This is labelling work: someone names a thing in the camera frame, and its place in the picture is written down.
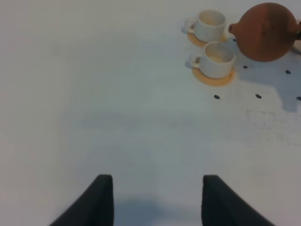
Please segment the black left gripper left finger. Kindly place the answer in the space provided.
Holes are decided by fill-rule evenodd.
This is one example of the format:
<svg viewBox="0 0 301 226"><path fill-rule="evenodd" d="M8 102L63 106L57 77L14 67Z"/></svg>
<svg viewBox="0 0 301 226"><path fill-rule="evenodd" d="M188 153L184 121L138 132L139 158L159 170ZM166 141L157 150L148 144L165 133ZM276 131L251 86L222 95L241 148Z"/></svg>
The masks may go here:
<svg viewBox="0 0 301 226"><path fill-rule="evenodd" d="M51 225L112 226L114 225L113 178L98 175L84 193Z"/></svg>

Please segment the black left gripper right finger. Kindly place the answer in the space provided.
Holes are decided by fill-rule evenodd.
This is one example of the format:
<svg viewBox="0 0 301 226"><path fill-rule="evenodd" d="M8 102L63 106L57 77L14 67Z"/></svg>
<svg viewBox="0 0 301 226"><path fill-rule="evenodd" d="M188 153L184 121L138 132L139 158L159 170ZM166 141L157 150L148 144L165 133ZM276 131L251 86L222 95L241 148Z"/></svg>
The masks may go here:
<svg viewBox="0 0 301 226"><path fill-rule="evenodd" d="M204 226L272 226L219 176L203 176L201 220Z"/></svg>

